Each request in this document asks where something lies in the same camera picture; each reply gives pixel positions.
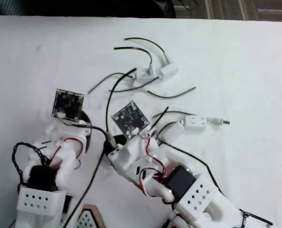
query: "black wire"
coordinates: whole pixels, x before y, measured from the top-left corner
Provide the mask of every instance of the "black wire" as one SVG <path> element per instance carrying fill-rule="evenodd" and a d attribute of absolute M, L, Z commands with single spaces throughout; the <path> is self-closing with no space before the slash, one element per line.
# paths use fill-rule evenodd
<path fill-rule="evenodd" d="M 182 0 L 179 0 L 179 1 L 180 1 L 180 3 L 182 4 L 182 6 L 183 6 L 186 10 L 188 10 L 188 11 L 193 11 L 193 10 L 195 10 L 195 9 L 199 6 L 198 2 L 197 2 L 196 0 L 193 0 L 193 2 L 196 4 L 196 6 L 195 6 L 193 9 L 189 9 L 189 8 L 187 8 L 187 7 L 185 6 L 185 4 L 183 3 Z"/>
<path fill-rule="evenodd" d="M 98 84 L 96 84 L 93 88 L 91 88 L 87 94 L 90 94 L 92 91 L 94 91 L 101 83 L 103 83 L 106 79 L 110 78 L 111 76 L 114 75 L 123 75 L 123 73 L 113 73 L 111 75 L 106 76 L 105 78 L 103 78 Z"/>
<path fill-rule="evenodd" d="M 185 114 L 185 115 L 195 115 L 195 114 L 192 114 L 192 113 L 187 113 L 187 112 L 183 112 L 183 111 L 167 111 L 166 113 L 178 113 L 178 114 Z M 155 114 L 152 118 L 155 118 L 159 115 L 161 115 L 162 113 L 158 113 L 158 114 Z"/>
<path fill-rule="evenodd" d="M 109 108 L 109 103 L 111 101 L 111 98 L 112 98 L 112 95 L 113 95 L 113 92 L 114 92 L 114 89 L 117 87 L 117 85 L 129 74 L 135 72 L 137 70 L 137 68 L 134 68 L 132 70 L 130 70 L 129 72 L 127 72 L 126 74 L 122 75 L 122 77 L 120 77 L 116 83 L 113 85 L 113 88 L 111 90 L 111 93 L 109 94 L 109 98 L 108 98 L 108 101 L 107 101 L 107 105 L 106 105 L 106 111 L 105 111 L 105 125 L 106 125 L 106 131 L 108 132 L 109 129 L 108 129 L 108 108 Z"/>
<path fill-rule="evenodd" d="M 191 89 L 189 89 L 189 90 L 187 90 L 187 91 L 185 91 L 185 92 L 183 92 L 183 93 L 181 93 L 181 94 L 174 95 L 174 96 L 160 96 L 160 95 L 155 94 L 155 93 L 153 93 L 153 92 L 151 92 L 151 91 L 149 91 L 149 90 L 147 90 L 146 92 L 148 92 L 149 94 L 154 95 L 154 96 L 156 96 L 156 97 L 159 97 L 159 98 L 163 98 L 163 99 L 172 99 L 172 98 L 180 97 L 180 96 L 182 96 L 182 95 L 184 95 L 184 94 L 187 94 L 188 92 L 190 92 L 190 91 L 192 91 L 192 90 L 194 90 L 194 89 L 196 89 L 196 87 L 193 87 L 193 88 L 191 88 Z"/>
<path fill-rule="evenodd" d="M 143 85 L 141 85 L 141 86 L 138 86 L 138 87 L 134 87 L 134 88 L 131 88 L 131 89 L 124 89 L 124 90 L 116 90 L 116 91 L 114 91 L 114 93 L 128 92 L 128 91 L 132 91 L 132 90 L 136 90 L 136 89 L 143 88 L 143 87 L 147 86 L 148 84 L 150 84 L 150 83 L 156 81 L 158 78 L 159 78 L 159 77 L 156 77 L 156 78 L 154 78 L 153 80 L 151 80 L 151 81 L 149 81 L 149 82 L 147 82 L 147 83 L 145 83 L 145 84 L 143 84 Z"/>
<path fill-rule="evenodd" d="M 165 113 L 167 112 L 167 110 L 169 109 L 169 107 L 167 106 L 166 109 L 161 113 L 161 115 L 159 116 L 159 118 L 156 120 L 156 122 L 153 123 L 153 125 L 150 127 L 150 130 L 153 129 L 157 123 L 160 121 L 160 119 L 165 115 Z"/>
<path fill-rule="evenodd" d="M 159 138 L 159 134 L 160 134 L 167 126 L 169 126 L 169 125 L 171 125 L 171 124 L 174 124 L 174 123 L 175 123 L 175 122 L 168 123 L 167 125 L 165 125 L 165 126 L 159 131 L 159 133 L 158 133 L 158 135 L 157 135 L 157 139 L 158 139 L 162 144 L 165 144 L 165 145 L 167 145 L 167 146 L 169 146 L 169 147 L 171 147 L 171 148 L 173 148 L 173 149 L 175 149 L 175 150 L 177 150 L 177 151 L 179 151 L 179 152 L 182 152 L 182 153 L 184 153 L 184 154 L 186 154 L 186 155 L 188 155 L 188 156 L 194 158 L 194 159 L 197 160 L 198 162 L 202 163 L 202 164 L 207 168 L 207 171 L 208 171 L 208 173 L 209 173 L 209 175 L 210 175 L 210 177 L 211 177 L 213 183 L 215 184 L 215 186 L 218 188 L 218 190 L 221 192 L 221 194 L 223 194 L 223 192 L 221 191 L 220 187 L 218 186 L 218 184 L 217 184 L 217 182 L 216 182 L 216 180 L 215 180 L 215 178 L 214 178 L 214 175 L 213 175 L 211 169 L 209 168 L 208 164 L 206 164 L 204 161 L 202 161 L 200 158 L 196 157 L 195 155 L 192 155 L 192 154 L 190 154 L 190 153 L 188 153 L 188 152 L 186 152 L 186 151 L 184 151 L 184 150 L 182 150 L 182 149 L 180 149 L 180 148 L 178 148 L 178 147 L 175 147 L 175 146 L 169 144 L 168 142 L 162 140 L 161 138 Z"/>
<path fill-rule="evenodd" d="M 95 168 L 95 170 L 94 170 L 94 173 L 93 173 L 93 175 L 92 175 L 92 178 L 91 178 L 91 180 L 90 180 L 90 182 L 89 182 L 87 188 L 85 189 L 85 191 L 84 191 L 83 195 L 81 196 L 80 200 L 78 201 L 77 205 L 75 206 L 75 208 L 73 209 L 73 211 L 71 212 L 71 214 L 69 215 L 69 217 L 67 218 L 67 220 L 66 220 L 66 222 L 65 222 L 65 224 L 64 224 L 64 226 L 63 226 L 63 228 L 66 228 L 66 227 L 67 227 L 68 223 L 70 222 L 71 218 L 73 217 L 73 215 L 75 214 L 76 210 L 77 210 L 78 207 L 80 206 L 80 204 L 81 204 L 82 200 L 84 199 L 85 195 L 88 193 L 88 191 L 89 191 L 89 189 L 90 189 L 90 187 L 91 187 L 91 185 L 92 185 L 92 183 L 93 183 L 93 181 L 94 181 L 94 178 L 95 178 L 95 176 L 96 176 L 96 174 L 97 174 L 97 171 L 98 171 L 98 169 L 99 169 L 99 166 L 100 166 L 100 164 L 101 164 L 101 162 L 102 162 L 103 156 L 104 156 L 104 152 L 101 153 L 100 158 L 99 158 L 98 163 L 97 163 L 97 166 L 96 166 L 96 168 Z"/>
<path fill-rule="evenodd" d="M 26 183 L 24 183 L 24 179 L 23 179 L 23 171 L 19 168 L 19 165 L 17 164 L 17 161 L 16 161 L 16 153 L 17 153 L 18 146 L 20 146 L 20 145 L 27 146 L 27 147 L 33 149 L 34 152 L 36 152 L 37 155 L 40 157 L 42 165 L 47 165 L 48 158 L 45 155 L 43 155 L 42 152 L 37 147 L 35 147 L 34 145 L 31 145 L 29 143 L 26 143 L 26 142 L 18 142 L 13 147 L 13 152 L 12 152 L 11 160 L 12 160 L 12 162 L 14 164 L 14 167 L 16 168 L 16 170 L 17 170 L 17 172 L 19 174 L 19 181 L 20 181 L 20 183 L 22 185 L 26 185 Z"/>
<path fill-rule="evenodd" d="M 165 51 L 163 50 L 163 48 L 158 45 L 157 43 L 155 43 L 154 41 L 151 41 L 150 39 L 145 39 L 145 38 L 141 38 L 141 37 L 129 37 L 129 38 L 125 38 L 124 40 L 130 40 L 130 39 L 140 39 L 140 40 L 146 40 L 154 45 L 156 45 L 163 53 L 165 53 Z"/>
<path fill-rule="evenodd" d="M 16 219 L 13 220 L 13 222 L 10 224 L 10 226 L 8 226 L 8 228 L 11 228 L 15 224 L 15 222 L 16 222 Z"/>
<path fill-rule="evenodd" d="M 239 209 L 239 210 L 240 210 L 244 215 L 253 217 L 254 219 L 257 219 L 257 220 L 259 220 L 259 221 L 261 221 L 261 222 L 264 222 L 264 223 L 266 223 L 266 224 L 268 224 L 268 225 L 270 225 L 270 226 L 273 226 L 273 223 L 270 222 L 269 220 L 266 220 L 266 219 L 264 219 L 264 218 L 262 218 L 262 217 L 260 217 L 260 216 L 258 216 L 258 215 L 252 214 L 252 213 L 247 212 L 247 211 L 245 211 L 245 210 L 242 210 L 242 209 Z"/>
<path fill-rule="evenodd" d="M 145 49 L 143 49 L 143 48 L 141 48 L 141 47 L 114 47 L 113 49 L 114 49 L 114 50 L 132 49 L 132 50 L 143 51 L 143 52 L 147 53 L 147 54 L 150 56 L 150 64 L 152 64 L 152 57 L 151 57 L 151 54 L 150 54 L 147 50 L 145 50 Z"/>

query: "white connector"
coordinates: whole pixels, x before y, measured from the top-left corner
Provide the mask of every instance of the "white connector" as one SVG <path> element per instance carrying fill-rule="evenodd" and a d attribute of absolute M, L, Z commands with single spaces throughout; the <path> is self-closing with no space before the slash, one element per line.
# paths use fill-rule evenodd
<path fill-rule="evenodd" d="M 144 84 L 155 79 L 156 77 L 157 76 L 153 68 L 153 65 L 150 64 L 149 68 L 137 68 L 133 76 L 133 79 L 135 79 L 137 82 Z"/>
<path fill-rule="evenodd" d="M 207 206 L 218 193 L 218 188 L 203 174 L 184 194 L 176 206 L 176 210 L 190 223 L 193 224 L 202 215 Z"/>
<path fill-rule="evenodd" d="M 183 124 L 187 130 L 204 130 L 207 126 L 207 119 L 199 115 L 187 115 Z"/>
<path fill-rule="evenodd" d="M 229 121 L 224 120 L 222 118 L 207 117 L 207 121 L 211 122 L 212 124 L 216 124 L 216 125 L 230 124 Z"/>
<path fill-rule="evenodd" d="M 164 57 L 166 64 L 161 68 L 160 76 L 162 79 L 169 79 L 178 73 L 179 67 L 165 53 Z"/>

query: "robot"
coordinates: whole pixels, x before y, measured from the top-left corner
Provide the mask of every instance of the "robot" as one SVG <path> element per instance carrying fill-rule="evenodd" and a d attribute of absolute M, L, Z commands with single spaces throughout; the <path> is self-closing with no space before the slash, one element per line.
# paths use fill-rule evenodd
<path fill-rule="evenodd" d="M 16 166 L 22 184 L 16 228 L 79 227 L 82 205 L 77 204 L 72 216 L 64 217 L 68 204 L 66 184 L 88 149 L 91 130 L 99 129 L 92 126 L 82 112 L 82 102 L 80 94 L 57 90 L 53 116 L 58 119 L 42 138 L 29 144 L 24 171 Z M 112 118 L 123 134 L 104 133 L 102 156 L 107 156 L 117 173 L 143 194 L 160 197 L 165 204 L 172 205 L 166 227 L 265 228 L 273 225 L 235 207 L 214 181 L 195 169 L 190 155 L 169 148 L 169 135 L 178 132 L 182 122 L 169 124 L 168 129 L 162 129 L 161 136 L 155 123 L 151 125 L 134 102 Z"/>

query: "hole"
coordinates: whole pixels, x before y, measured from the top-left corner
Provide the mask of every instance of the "hole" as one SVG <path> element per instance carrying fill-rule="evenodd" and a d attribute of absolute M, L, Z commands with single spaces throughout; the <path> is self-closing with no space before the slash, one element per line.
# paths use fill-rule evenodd
<path fill-rule="evenodd" d="M 136 170 L 136 175 L 138 175 L 140 172 L 140 166 L 137 167 L 137 170 Z"/>
<path fill-rule="evenodd" d="M 146 170 L 142 174 L 142 180 L 144 180 L 145 177 L 146 177 Z"/>

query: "wire connector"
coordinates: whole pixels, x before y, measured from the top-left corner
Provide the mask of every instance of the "wire connector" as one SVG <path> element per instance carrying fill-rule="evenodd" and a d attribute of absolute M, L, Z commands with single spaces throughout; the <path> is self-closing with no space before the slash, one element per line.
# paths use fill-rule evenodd
<path fill-rule="evenodd" d="M 216 124 L 216 125 L 230 124 L 228 120 L 224 120 L 222 118 L 207 117 L 207 121 L 211 122 L 212 124 Z"/>

